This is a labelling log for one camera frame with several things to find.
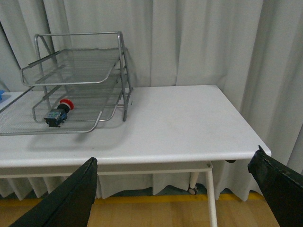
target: metal desk organizer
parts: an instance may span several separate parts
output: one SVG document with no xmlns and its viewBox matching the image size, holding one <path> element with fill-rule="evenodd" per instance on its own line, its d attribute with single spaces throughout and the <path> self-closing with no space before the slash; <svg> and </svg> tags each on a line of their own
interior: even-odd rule
<svg viewBox="0 0 303 227">
<path fill-rule="evenodd" d="M 115 35 L 116 48 L 67 48 L 52 53 L 45 37 Z M 41 58 L 38 39 L 48 56 Z M 0 112 L 0 135 L 85 133 L 98 122 L 112 118 L 116 108 L 127 106 L 132 91 L 122 32 L 36 34 L 39 60 L 21 70 L 22 83 L 30 88 Z M 74 109 L 62 127 L 48 127 L 47 113 L 69 99 Z"/>
</svg>

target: caster wheel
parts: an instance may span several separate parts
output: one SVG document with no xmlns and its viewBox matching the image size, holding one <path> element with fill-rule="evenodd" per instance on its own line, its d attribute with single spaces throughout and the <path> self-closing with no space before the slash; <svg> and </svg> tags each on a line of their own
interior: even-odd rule
<svg viewBox="0 0 303 227">
<path fill-rule="evenodd" d="M 198 192 L 197 187 L 189 188 L 188 192 L 192 195 L 196 195 Z"/>
</svg>

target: table frame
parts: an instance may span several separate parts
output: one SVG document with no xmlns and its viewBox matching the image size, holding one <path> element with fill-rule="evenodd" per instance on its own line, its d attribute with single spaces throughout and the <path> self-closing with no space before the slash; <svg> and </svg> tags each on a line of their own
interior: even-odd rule
<svg viewBox="0 0 303 227">
<path fill-rule="evenodd" d="M 78 167 L 37 166 L 0 168 L 0 178 L 70 176 Z M 191 173 L 189 188 L 195 187 L 200 172 L 204 172 L 206 175 L 210 226 L 217 227 L 212 162 L 98 165 L 98 175 Z"/>
</svg>

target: wire mesh tray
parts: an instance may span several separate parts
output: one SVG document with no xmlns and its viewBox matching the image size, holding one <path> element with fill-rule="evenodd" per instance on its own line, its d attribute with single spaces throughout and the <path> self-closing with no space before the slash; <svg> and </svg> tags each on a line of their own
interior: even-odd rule
<svg viewBox="0 0 303 227">
<path fill-rule="evenodd" d="M 111 74 L 101 84 L 49 86 L 47 95 L 42 87 L 33 87 L 0 112 L 0 135 L 90 132 L 99 121 L 111 119 L 122 95 L 121 87 L 120 74 Z M 74 109 L 60 128 L 48 127 L 45 115 L 63 98 L 70 99 Z"/>
<path fill-rule="evenodd" d="M 64 49 L 21 70 L 26 86 L 96 84 L 119 65 L 119 49 Z"/>
</svg>

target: yellow floor stripe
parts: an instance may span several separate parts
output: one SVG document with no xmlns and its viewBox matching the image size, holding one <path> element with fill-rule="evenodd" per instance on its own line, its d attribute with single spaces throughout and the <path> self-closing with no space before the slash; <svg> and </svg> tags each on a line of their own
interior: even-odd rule
<svg viewBox="0 0 303 227">
<path fill-rule="evenodd" d="M 17 207 L 17 206 L 35 206 L 42 199 L 2 199 L 1 207 Z M 220 201 L 238 200 L 239 197 L 234 194 L 221 194 Z M 256 192 L 249 194 L 248 200 L 264 200 L 264 197 Z M 154 196 L 125 196 L 125 197 L 109 197 L 106 199 L 95 199 L 94 204 L 114 204 L 114 203 L 157 203 L 157 202 L 188 202 L 188 201 L 207 201 L 207 195 L 154 195 Z"/>
</svg>

